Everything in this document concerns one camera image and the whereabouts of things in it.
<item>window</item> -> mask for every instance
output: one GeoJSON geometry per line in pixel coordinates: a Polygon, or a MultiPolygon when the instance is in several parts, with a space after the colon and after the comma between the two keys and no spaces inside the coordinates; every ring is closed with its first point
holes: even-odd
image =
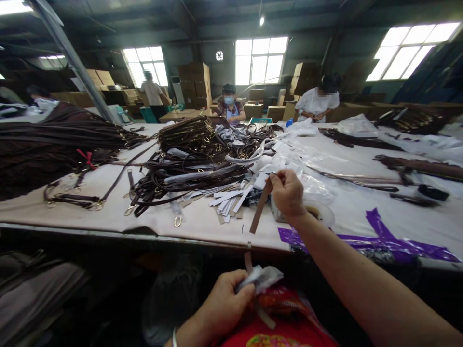
{"type": "Polygon", "coordinates": [[[24,0],[2,1],[0,6],[0,15],[32,11],[31,7],[27,6],[23,2],[24,0]]]}
{"type": "Polygon", "coordinates": [[[167,87],[164,56],[161,47],[127,48],[123,50],[125,61],[137,88],[145,81],[145,71],[151,72],[153,82],[167,87]]]}
{"type": "Polygon", "coordinates": [[[389,29],[375,55],[379,59],[368,81],[406,80],[436,43],[452,38],[460,23],[417,25],[389,29]]]}
{"type": "Polygon", "coordinates": [[[288,37],[238,40],[235,84],[278,83],[288,37]]]}

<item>purple tape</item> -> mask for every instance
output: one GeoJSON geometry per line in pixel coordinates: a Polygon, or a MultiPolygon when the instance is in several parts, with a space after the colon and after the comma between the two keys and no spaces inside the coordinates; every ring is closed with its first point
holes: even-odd
{"type": "MultiPolygon", "coordinates": [[[[367,220],[379,237],[354,235],[338,235],[338,237],[355,249],[387,249],[394,255],[395,260],[399,263],[410,263],[417,256],[455,263],[461,262],[461,260],[452,254],[446,247],[421,243],[409,239],[396,239],[382,222],[381,216],[376,208],[373,211],[367,211],[367,220]]],[[[278,228],[278,233],[280,234],[280,240],[282,242],[298,245],[308,252],[304,242],[295,230],[278,228]]]]}
{"type": "Polygon", "coordinates": [[[382,222],[381,216],[378,213],[378,209],[376,207],[373,209],[373,211],[367,211],[367,220],[380,238],[395,239],[387,226],[382,222]]]}

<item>bracelet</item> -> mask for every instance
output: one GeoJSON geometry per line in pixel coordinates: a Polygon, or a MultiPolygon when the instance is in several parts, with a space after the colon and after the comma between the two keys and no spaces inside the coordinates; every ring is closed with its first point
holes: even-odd
{"type": "Polygon", "coordinates": [[[174,331],[172,332],[172,347],[177,347],[177,339],[175,338],[175,330],[176,328],[174,328],[174,331]]]}

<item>gold metal clasp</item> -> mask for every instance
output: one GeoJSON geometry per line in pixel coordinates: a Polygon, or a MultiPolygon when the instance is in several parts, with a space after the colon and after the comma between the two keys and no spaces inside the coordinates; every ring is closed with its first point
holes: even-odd
{"type": "Polygon", "coordinates": [[[105,202],[104,201],[99,201],[99,202],[96,203],[96,210],[101,211],[104,206],[105,206],[105,202]]]}
{"type": "Polygon", "coordinates": [[[175,217],[174,226],[179,227],[182,224],[182,217],[175,217]]]}
{"type": "Polygon", "coordinates": [[[125,210],[124,212],[124,216],[129,216],[132,214],[132,210],[135,208],[136,205],[130,205],[129,208],[127,210],[125,210]]]}

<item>d-ring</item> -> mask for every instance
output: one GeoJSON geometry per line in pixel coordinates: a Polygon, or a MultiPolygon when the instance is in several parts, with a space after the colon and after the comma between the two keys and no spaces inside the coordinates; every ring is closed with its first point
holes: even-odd
{"type": "Polygon", "coordinates": [[[180,224],[182,224],[182,217],[175,217],[174,226],[179,227],[180,224]]]}

